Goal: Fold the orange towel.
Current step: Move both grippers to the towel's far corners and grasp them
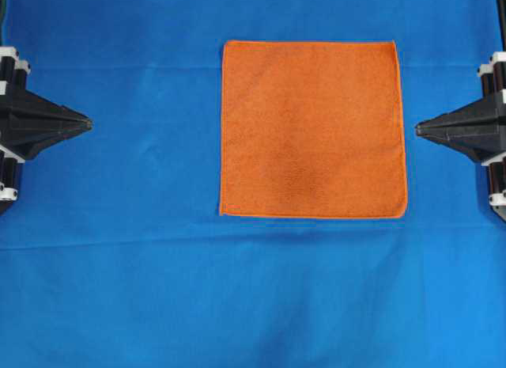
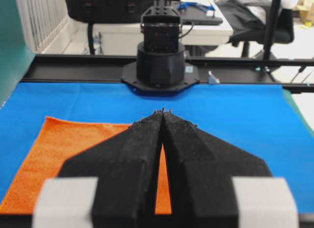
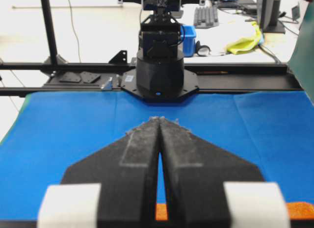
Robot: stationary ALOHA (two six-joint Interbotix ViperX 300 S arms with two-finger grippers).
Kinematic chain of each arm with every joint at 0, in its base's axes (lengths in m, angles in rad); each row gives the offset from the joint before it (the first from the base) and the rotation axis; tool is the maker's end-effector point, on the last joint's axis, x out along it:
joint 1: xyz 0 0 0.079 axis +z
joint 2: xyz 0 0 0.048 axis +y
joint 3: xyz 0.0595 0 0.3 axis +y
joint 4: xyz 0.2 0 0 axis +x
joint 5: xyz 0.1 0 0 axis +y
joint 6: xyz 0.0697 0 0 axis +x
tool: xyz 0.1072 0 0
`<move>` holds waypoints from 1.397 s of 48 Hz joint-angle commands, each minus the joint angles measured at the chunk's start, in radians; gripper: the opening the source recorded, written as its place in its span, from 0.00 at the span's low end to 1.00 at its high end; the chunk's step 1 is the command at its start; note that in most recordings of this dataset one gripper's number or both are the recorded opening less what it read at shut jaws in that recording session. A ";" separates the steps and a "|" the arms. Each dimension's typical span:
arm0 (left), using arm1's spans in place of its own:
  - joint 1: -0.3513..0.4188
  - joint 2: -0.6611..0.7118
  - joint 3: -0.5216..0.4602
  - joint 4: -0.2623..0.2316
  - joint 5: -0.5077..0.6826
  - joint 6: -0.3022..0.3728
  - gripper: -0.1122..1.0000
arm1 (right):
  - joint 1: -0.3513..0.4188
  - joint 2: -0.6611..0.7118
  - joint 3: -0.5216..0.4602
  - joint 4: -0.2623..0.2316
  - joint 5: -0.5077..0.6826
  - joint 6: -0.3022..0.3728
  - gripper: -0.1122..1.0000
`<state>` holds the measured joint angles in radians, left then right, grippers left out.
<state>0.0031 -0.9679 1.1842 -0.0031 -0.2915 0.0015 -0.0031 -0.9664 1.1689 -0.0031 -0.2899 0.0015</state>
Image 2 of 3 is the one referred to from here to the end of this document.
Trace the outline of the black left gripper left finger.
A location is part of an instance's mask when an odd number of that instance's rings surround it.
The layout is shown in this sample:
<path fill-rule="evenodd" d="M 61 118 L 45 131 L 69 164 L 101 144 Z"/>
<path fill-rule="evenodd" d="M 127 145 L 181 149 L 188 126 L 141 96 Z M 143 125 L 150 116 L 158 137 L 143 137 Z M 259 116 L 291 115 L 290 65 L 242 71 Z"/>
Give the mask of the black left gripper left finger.
<path fill-rule="evenodd" d="M 162 114 L 69 159 L 45 181 L 35 228 L 136 228 L 155 208 Z"/>

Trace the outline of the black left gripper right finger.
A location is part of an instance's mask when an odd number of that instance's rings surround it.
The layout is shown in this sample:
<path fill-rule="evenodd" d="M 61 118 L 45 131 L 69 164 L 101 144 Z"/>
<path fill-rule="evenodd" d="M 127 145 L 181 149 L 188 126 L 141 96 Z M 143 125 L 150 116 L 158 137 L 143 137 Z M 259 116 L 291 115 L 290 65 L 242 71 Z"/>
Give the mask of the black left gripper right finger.
<path fill-rule="evenodd" d="M 263 159 L 172 113 L 163 116 L 163 144 L 179 227 L 299 227 L 286 180 Z"/>

